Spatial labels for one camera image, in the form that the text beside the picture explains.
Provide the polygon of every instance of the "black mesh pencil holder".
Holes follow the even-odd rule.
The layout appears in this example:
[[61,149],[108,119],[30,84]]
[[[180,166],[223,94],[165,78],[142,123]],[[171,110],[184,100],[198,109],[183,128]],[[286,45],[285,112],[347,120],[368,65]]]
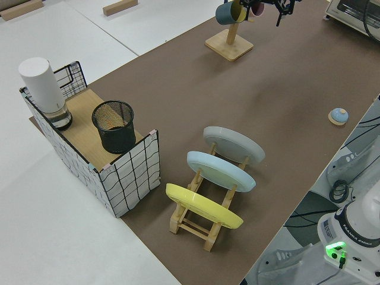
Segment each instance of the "black mesh pencil holder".
[[98,105],[92,114],[92,121],[106,151],[126,153],[135,145],[133,110],[127,103],[106,101]]

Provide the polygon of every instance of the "white cylindrical container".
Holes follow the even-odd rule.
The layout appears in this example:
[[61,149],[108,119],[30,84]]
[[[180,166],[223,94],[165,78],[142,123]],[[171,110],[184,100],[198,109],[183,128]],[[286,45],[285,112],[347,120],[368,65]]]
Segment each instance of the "white cylindrical container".
[[68,111],[49,61],[45,58],[29,58],[18,67],[37,107],[59,129],[70,126],[72,116]]

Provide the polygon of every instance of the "brown tablecloth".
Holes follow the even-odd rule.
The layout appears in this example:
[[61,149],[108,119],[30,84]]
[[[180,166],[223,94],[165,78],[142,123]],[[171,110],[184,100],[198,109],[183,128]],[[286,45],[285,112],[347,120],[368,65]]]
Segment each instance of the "brown tablecloth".
[[[380,46],[324,21],[327,5],[303,0],[279,27],[267,6],[239,25],[254,49],[236,62],[204,45],[226,28],[213,18],[90,84],[103,100],[128,102],[142,134],[159,130],[161,186],[122,218],[182,284],[239,284],[378,95]],[[343,127],[327,118],[336,107],[350,114]],[[245,134],[267,155],[246,168],[256,188],[230,206],[243,225],[222,229],[211,253],[169,232],[175,203],[164,193],[168,182],[190,183],[186,154],[208,150],[206,126]],[[199,193],[221,202],[225,191],[205,181]]]

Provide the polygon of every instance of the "wooden mug stand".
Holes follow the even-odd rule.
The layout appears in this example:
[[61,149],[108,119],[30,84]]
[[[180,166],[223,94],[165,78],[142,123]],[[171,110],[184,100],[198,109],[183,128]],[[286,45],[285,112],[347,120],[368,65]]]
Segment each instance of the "wooden mug stand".
[[[215,155],[215,147],[216,143],[213,143],[211,146],[210,154]],[[248,163],[249,157],[245,159],[245,161],[241,164],[239,164],[239,168],[244,170],[246,164]],[[201,171],[197,171],[195,174],[193,180],[191,183],[188,185],[187,189],[197,193],[199,187],[201,186],[201,183],[203,181],[203,177],[201,176]],[[230,207],[232,198],[235,194],[237,186],[235,185],[231,190],[228,190],[226,193],[226,196],[224,197],[222,206],[226,209]],[[203,248],[210,252],[211,248],[213,247],[220,228],[221,228],[221,223],[213,223],[212,227],[210,230],[205,229],[204,227],[200,226],[199,224],[194,223],[193,221],[190,221],[186,218],[186,214],[188,212],[188,209],[185,208],[184,206],[180,205],[177,203],[176,210],[172,214],[170,218],[170,231],[172,233],[177,234],[179,228],[183,228],[187,230],[188,232],[200,237],[201,239],[205,240]]]
[[205,41],[205,45],[229,61],[235,61],[253,48],[253,44],[236,34],[239,24],[232,24]]

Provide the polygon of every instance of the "blue mug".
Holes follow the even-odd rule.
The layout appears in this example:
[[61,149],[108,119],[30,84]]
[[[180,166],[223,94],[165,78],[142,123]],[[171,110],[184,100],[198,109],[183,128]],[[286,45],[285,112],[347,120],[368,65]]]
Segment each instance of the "blue mug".
[[216,20],[221,25],[241,23],[245,20],[246,9],[240,5],[239,0],[221,4],[215,12]]

